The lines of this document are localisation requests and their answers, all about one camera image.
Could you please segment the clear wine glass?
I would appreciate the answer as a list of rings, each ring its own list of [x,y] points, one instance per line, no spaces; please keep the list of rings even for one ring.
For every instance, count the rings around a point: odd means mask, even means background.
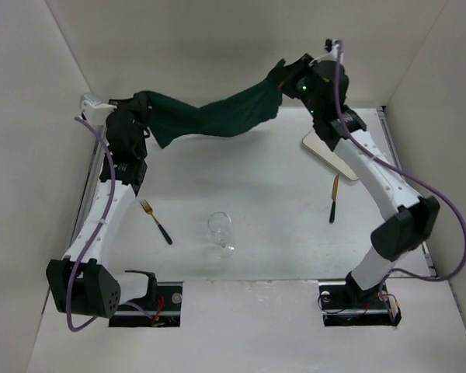
[[[213,213],[207,221],[207,234],[216,253],[222,259],[232,256],[235,246],[231,228],[231,218],[223,211]]]

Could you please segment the gold knife with dark handle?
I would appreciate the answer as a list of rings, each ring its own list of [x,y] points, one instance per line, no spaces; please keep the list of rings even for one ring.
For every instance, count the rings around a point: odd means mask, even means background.
[[[332,185],[332,193],[331,193],[332,205],[331,205],[331,210],[330,210],[330,215],[329,215],[330,224],[333,224],[335,221],[336,199],[337,199],[338,187],[339,187],[339,175],[337,174],[333,180],[333,185]]]

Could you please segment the gold fork with dark handle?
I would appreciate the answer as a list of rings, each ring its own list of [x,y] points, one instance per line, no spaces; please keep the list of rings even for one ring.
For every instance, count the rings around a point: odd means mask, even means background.
[[[159,231],[161,232],[161,234],[162,234],[164,240],[167,242],[167,244],[172,245],[173,244],[172,238],[167,233],[167,231],[164,229],[164,227],[162,226],[160,221],[155,217],[154,211],[153,211],[153,208],[151,207],[151,205],[146,200],[140,200],[140,205],[143,208],[144,212],[152,217],[153,221],[157,225]]]

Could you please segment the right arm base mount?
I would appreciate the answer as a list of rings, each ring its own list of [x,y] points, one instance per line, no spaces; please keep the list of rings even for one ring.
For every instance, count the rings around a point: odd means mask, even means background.
[[[346,293],[345,281],[321,281],[317,304],[326,327],[396,327],[402,321],[398,299],[385,285],[381,291],[375,289],[360,300],[351,300]]]

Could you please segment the white rectangular plate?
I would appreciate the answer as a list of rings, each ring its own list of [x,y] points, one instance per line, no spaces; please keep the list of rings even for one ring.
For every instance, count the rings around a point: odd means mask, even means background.
[[[339,156],[332,152],[314,131],[308,133],[302,139],[302,145],[349,181],[355,182],[359,179],[355,172]]]

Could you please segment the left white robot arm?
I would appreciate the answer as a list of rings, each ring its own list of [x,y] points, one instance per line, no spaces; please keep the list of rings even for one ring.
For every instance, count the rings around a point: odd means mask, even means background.
[[[82,95],[80,109],[76,121],[96,136],[105,153],[102,170],[79,233],[46,269],[57,310],[67,316],[71,330],[77,329],[73,315],[109,319],[121,305],[142,310],[156,301],[158,288],[151,272],[115,275],[107,268],[117,230],[144,181],[150,131],[132,113],[91,93]]]

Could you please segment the dark green cloth napkin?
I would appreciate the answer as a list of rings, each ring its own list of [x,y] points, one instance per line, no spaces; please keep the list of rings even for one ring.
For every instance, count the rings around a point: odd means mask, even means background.
[[[182,136],[200,134],[233,138],[276,118],[282,103],[275,71],[280,60],[259,83],[226,99],[196,107],[153,91],[134,94],[130,110],[136,121],[148,128],[160,148]]]

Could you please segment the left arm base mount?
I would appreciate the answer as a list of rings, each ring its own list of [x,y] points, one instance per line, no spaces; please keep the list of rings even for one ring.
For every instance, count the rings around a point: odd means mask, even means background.
[[[158,283],[154,301],[138,299],[121,305],[109,328],[177,328],[181,323],[183,282]]]

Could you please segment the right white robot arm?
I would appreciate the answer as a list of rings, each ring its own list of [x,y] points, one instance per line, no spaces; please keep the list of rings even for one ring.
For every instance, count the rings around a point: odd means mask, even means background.
[[[396,263],[429,238],[440,204],[392,170],[365,122],[345,104],[349,79],[334,61],[305,54],[292,64],[280,61],[268,76],[284,95],[304,104],[315,133],[356,173],[383,218],[370,234],[370,249],[345,279],[346,300],[356,304],[377,294]]]

